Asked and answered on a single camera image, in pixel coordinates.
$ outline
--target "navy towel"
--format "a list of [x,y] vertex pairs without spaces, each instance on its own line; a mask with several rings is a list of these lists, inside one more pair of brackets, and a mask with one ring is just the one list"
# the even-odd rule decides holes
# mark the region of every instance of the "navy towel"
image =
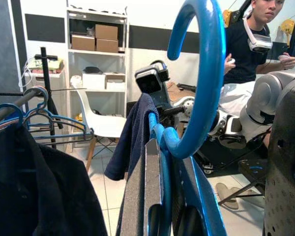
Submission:
[[111,158],[105,175],[112,180],[124,178],[128,170],[128,177],[136,166],[145,144],[149,141],[148,115],[150,112],[158,112],[150,95],[142,93],[139,101],[131,109],[124,125],[120,140]]

